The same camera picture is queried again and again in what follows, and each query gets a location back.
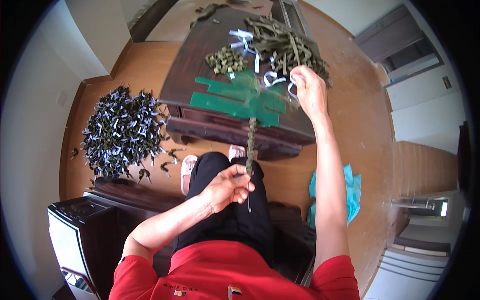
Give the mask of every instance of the person's right hand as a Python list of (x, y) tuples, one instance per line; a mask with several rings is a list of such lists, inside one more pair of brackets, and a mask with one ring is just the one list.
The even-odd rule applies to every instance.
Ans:
[(301, 108), (312, 122), (327, 116), (327, 88), (325, 81), (307, 66), (298, 66), (291, 71), (296, 82), (297, 97)]

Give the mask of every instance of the teal plastic bag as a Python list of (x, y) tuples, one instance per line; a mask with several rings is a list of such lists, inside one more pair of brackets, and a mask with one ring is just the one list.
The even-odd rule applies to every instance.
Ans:
[[(353, 176), (352, 167), (350, 166), (350, 164), (343, 167), (343, 172), (345, 173), (345, 184), (347, 186), (348, 226), (360, 211), (361, 174)], [(310, 191), (310, 198), (315, 198), (316, 180), (317, 171), (313, 173), (312, 180), (310, 181), (310, 185), (308, 186)], [(315, 229), (315, 201), (308, 210), (307, 222), (310, 222), (310, 227)]]

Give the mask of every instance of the pink slipper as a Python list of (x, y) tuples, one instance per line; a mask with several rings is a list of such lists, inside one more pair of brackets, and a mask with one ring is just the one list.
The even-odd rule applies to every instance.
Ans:
[(190, 190), (190, 177), (198, 157), (189, 155), (181, 163), (181, 193), (186, 196)]
[(236, 157), (245, 157), (245, 147), (237, 146), (237, 145), (230, 145), (230, 150), (228, 151), (228, 160), (232, 162), (232, 159)]

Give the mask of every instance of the black pants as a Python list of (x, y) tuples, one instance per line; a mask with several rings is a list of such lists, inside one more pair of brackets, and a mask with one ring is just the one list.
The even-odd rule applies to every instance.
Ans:
[[(219, 152), (200, 156), (192, 171), (190, 191), (186, 200), (200, 194), (212, 179), (221, 171), (234, 164), (246, 165), (247, 158), (228, 158)], [(207, 240), (231, 240), (241, 242), (255, 249), (271, 265), (273, 260), (274, 231), (263, 182), (264, 173), (257, 162), (253, 162), (252, 183), (255, 191), (250, 192), (248, 203), (231, 203), (223, 211), (213, 214), (189, 230), (181, 233), (173, 241), (173, 254), (176, 251)]]

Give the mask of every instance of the wall socket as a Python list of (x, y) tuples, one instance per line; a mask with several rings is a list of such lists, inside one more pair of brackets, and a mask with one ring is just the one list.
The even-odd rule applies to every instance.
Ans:
[(452, 88), (452, 84), (450, 83), (450, 80), (448, 79), (447, 76), (442, 77), (442, 80), (444, 81), (444, 84), (445, 84), (445, 87), (447, 88), (447, 90), (448, 90), (449, 88)]
[(63, 107), (66, 101), (67, 101), (67, 93), (65, 93), (64, 91), (61, 91), (59, 94), (59, 97), (57, 98), (57, 104)]

